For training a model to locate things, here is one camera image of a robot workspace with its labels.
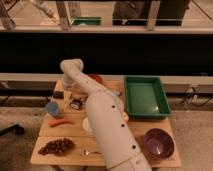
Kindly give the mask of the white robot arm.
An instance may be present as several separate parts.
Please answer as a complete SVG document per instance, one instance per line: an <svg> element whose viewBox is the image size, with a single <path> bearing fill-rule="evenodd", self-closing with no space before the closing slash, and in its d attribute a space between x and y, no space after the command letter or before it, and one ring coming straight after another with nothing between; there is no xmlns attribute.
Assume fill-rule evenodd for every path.
<svg viewBox="0 0 213 171"><path fill-rule="evenodd" d="M76 82L87 94L86 114L108 171L152 171L123 119L124 104L110 89L82 72L81 59L63 60L62 83Z"/></svg>

